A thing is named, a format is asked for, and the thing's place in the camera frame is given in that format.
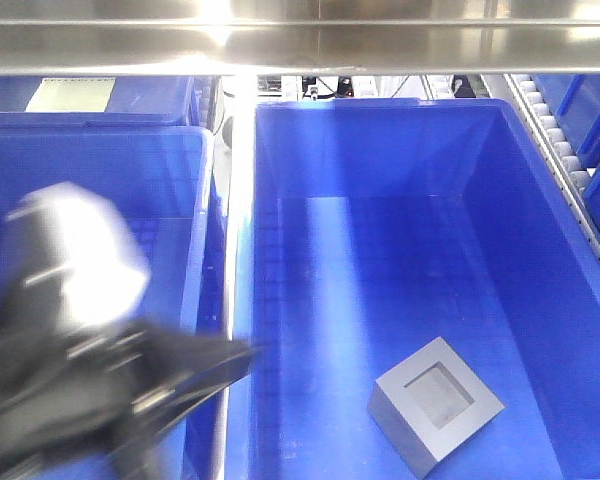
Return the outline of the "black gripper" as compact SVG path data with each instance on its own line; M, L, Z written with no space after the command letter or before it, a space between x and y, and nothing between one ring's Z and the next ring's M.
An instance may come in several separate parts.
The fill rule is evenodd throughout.
M145 318L63 333L60 288L12 282L0 296L0 479L25 479L96 453L120 479L160 479L172 396L222 390L261 349L191 336Z

